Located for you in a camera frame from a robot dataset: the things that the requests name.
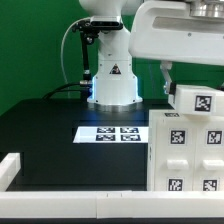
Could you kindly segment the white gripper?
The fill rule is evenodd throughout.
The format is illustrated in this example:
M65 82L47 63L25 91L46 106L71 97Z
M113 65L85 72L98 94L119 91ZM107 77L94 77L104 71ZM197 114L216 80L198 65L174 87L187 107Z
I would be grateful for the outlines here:
M133 57L161 60L164 92L175 98L172 62L224 65L224 0L149 0L137 10Z

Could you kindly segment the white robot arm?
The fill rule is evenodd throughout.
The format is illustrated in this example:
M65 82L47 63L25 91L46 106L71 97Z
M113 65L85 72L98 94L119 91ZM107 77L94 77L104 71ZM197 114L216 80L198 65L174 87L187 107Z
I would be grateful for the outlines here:
M161 62L168 103L182 114L224 116L224 91L180 85L174 62L224 66L224 0L79 0L99 35L89 105L123 111L142 102L132 59Z

